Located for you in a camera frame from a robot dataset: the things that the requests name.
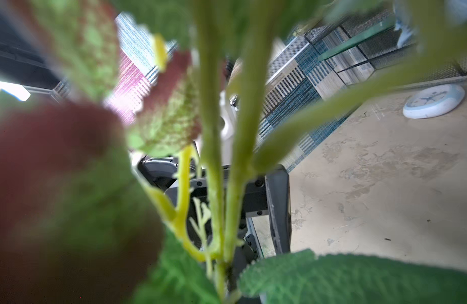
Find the green metal bar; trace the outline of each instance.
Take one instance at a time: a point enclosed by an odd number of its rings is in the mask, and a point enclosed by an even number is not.
[[[373,27],[363,31],[362,33],[359,33],[355,37],[352,37],[351,39],[343,42],[342,44],[336,46],[335,48],[329,49],[326,52],[322,53],[318,57],[318,60],[319,61],[326,60],[342,52],[345,52],[346,50],[349,50],[352,47],[359,45],[360,43],[364,42],[365,40],[370,39],[371,37],[379,33],[388,31],[389,29],[394,27],[394,24],[395,24],[395,17],[389,16],[384,21],[377,23]]]

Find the floor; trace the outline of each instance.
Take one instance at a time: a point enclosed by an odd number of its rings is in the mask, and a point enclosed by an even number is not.
[[[450,113],[402,115],[419,90],[358,108],[290,173],[291,250],[351,252],[467,271],[466,97]],[[265,256],[266,216],[254,218]]]

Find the reddish-green leaf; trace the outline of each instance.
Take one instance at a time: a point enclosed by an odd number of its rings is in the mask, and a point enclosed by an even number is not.
[[[190,64],[189,52],[175,52],[166,71],[158,76],[127,132],[131,148],[151,156],[170,155],[198,136],[198,95]]]
[[[119,42],[111,6],[103,0],[10,0],[46,52],[91,100],[101,101],[118,77]]]
[[[120,302],[161,232],[113,113],[64,102],[0,118],[0,302]]]

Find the clock face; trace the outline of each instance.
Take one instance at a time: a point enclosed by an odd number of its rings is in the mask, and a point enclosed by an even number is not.
[[[448,90],[444,86],[436,87],[430,92],[426,92],[425,94],[420,94],[419,96],[416,96],[416,99],[414,99],[407,106],[416,107],[430,105],[432,103],[438,102],[439,100],[442,100],[444,97],[446,97],[447,93]]]

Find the leaf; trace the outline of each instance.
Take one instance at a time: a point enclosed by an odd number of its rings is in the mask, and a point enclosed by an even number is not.
[[[112,112],[64,101],[0,119],[0,302],[120,302],[161,235]]]
[[[250,1],[226,0],[215,4],[222,51],[230,58],[236,59],[240,56],[249,28]]]
[[[5,117],[13,109],[30,109],[35,106],[32,100],[20,101],[14,95],[9,94],[4,90],[0,90],[0,118]]]
[[[219,304],[220,299],[205,270],[166,229],[159,263],[135,291],[130,304]]]
[[[190,64],[188,52],[173,54],[127,131],[131,148],[160,157],[179,152],[198,136],[198,94]]]
[[[467,273],[375,256],[316,259],[311,250],[261,260],[238,286],[268,303],[467,303]]]
[[[190,46],[192,16],[186,0],[112,0],[119,11],[130,12],[137,24],[145,24],[151,33],[160,33],[166,41],[176,40],[182,49]]]
[[[117,83],[119,41],[115,12],[103,0],[10,0],[16,14],[91,100]]]
[[[387,0],[336,0],[326,19],[328,22],[334,22],[348,14],[366,13],[384,2]]]
[[[297,0],[287,2],[279,20],[279,37],[287,37],[294,26],[316,16],[316,10],[332,0]]]

